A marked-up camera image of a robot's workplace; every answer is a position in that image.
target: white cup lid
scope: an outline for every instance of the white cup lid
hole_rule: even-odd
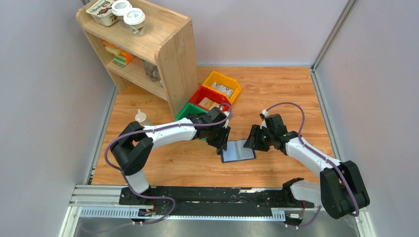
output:
[[[129,25],[140,24],[145,20],[145,14],[140,8],[131,8],[124,13],[124,22]]]
[[[132,5],[127,0],[118,0],[112,4],[112,13],[116,16],[123,16],[130,8]]]

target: shelf board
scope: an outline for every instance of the shelf board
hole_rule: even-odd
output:
[[[110,62],[106,65],[106,68],[119,76],[131,81],[132,83],[142,87],[143,89],[159,96],[164,100],[167,99],[165,89],[160,85],[159,82],[150,81],[144,71],[143,63],[140,58],[135,57],[128,65],[124,68]]]
[[[146,15],[144,28],[146,34],[142,37],[135,36],[129,28],[122,27],[120,22],[112,26],[98,24],[85,12],[85,9],[93,3],[82,7],[77,19],[85,31],[156,65],[156,52],[188,21],[188,18],[147,1],[129,2],[132,7],[142,9]]]

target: white wall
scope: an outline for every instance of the white wall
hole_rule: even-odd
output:
[[[377,236],[417,236],[419,1],[360,0],[318,74]]]
[[[201,65],[311,65],[347,2],[150,1],[192,18]]]
[[[57,236],[113,83],[76,22],[79,0],[1,3],[0,236]]]

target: metal floor plate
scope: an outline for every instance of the metal floor plate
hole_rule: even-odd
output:
[[[304,223],[314,215],[314,211],[306,211]],[[80,218],[79,224],[89,231],[103,231],[129,223],[121,218]],[[89,234],[79,228],[75,237],[97,236],[147,236],[147,237],[357,237],[359,236],[355,218],[343,217],[332,219],[324,211],[316,222],[308,228],[292,230],[281,222],[274,221],[228,221],[228,220],[164,220],[152,225],[130,225],[101,235]]]
[[[84,218],[139,218],[138,207],[83,207],[80,213],[80,217]],[[152,217],[141,217],[143,219],[158,219],[162,215],[155,215]],[[244,216],[179,216],[171,215],[168,217],[171,220],[222,220],[222,221],[285,221],[285,212],[273,208],[272,216],[255,216],[255,217],[244,217]]]

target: wooden shelf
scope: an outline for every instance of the wooden shelf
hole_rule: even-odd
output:
[[[120,22],[108,27],[97,23],[86,12],[96,1],[80,8],[76,19],[118,89],[124,91],[134,83],[166,100],[176,117],[198,89],[191,18],[145,0],[129,0],[146,16],[146,34],[138,37]],[[114,56],[106,51],[104,40],[137,58],[125,68],[113,64]],[[157,66],[164,88],[146,78],[141,59]]]
[[[131,81],[132,83],[150,91],[151,93],[159,96],[164,100],[168,100],[165,89],[160,85],[159,82],[150,81],[144,71],[143,62],[140,58],[135,57],[128,65],[124,68],[110,62],[106,65],[106,68],[119,76]]]
[[[120,22],[112,26],[103,26],[92,17],[81,26],[85,31],[156,65],[155,53],[159,51],[160,45],[182,28],[188,18],[157,5],[156,9],[150,2],[139,0],[129,2],[132,7],[140,8],[146,15],[144,36],[135,36],[129,28],[122,27]]]

